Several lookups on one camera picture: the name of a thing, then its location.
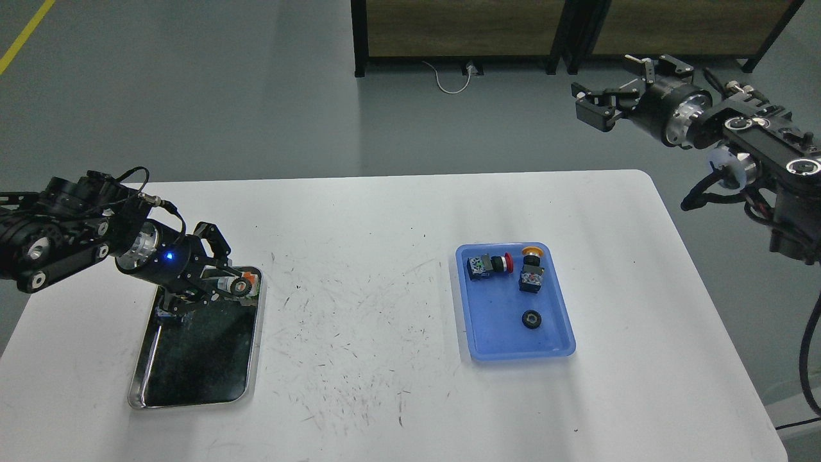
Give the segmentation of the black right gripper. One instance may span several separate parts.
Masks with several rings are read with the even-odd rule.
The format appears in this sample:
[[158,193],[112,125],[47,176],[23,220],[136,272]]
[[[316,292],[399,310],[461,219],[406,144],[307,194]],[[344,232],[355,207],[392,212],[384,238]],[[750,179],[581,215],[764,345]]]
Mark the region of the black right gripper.
[[571,83],[575,117],[601,132],[628,119],[665,146],[692,149],[692,124],[713,105],[709,91],[692,84],[695,68],[671,55],[624,55],[624,68],[641,81],[603,90]]

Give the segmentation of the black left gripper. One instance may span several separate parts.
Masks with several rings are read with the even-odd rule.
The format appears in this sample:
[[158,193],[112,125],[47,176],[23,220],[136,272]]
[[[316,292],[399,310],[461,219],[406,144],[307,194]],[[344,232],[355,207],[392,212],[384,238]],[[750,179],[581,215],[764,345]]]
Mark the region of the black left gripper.
[[[205,273],[205,266],[225,270],[231,266],[232,252],[215,223],[199,222],[193,237],[176,239],[179,231],[158,221],[143,223],[135,242],[124,254],[115,258],[115,266],[125,275],[131,275],[164,288],[164,301],[178,299],[191,304],[191,312],[215,304],[250,306],[251,300],[241,300],[218,289],[217,276],[240,274]],[[210,253],[203,248],[208,243]]]

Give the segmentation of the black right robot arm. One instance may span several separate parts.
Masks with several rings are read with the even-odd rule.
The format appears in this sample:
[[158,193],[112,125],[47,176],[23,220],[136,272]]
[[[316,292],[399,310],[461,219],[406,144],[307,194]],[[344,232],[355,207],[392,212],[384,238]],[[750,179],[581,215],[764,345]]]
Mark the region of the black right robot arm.
[[819,145],[797,128],[792,113],[753,85],[720,81],[709,68],[706,87],[696,69],[671,55],[625,55],[633,79],[619,87],[571,84],[577,118],[601,132],[632,122],[669,148],[709,150],[709,172],[681,200],[681,210],[742,204],[769,230],[769,251],[818,265]]

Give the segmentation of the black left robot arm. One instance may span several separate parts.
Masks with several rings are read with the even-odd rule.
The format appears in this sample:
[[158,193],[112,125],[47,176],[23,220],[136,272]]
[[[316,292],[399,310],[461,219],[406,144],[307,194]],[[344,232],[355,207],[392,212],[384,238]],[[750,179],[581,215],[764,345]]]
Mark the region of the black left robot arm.
[[124,275],[154,284],[153,312],[181,319],[216,302],[249,304],[262,277],[232,266],[214,223],[171,228],[150,213],[182,218],[173,202],[131,188],[121,176],[88,171],[78,181],[51,178],[42,192],[3,192],[1,270],[23,293],[37,293],[113,257]]

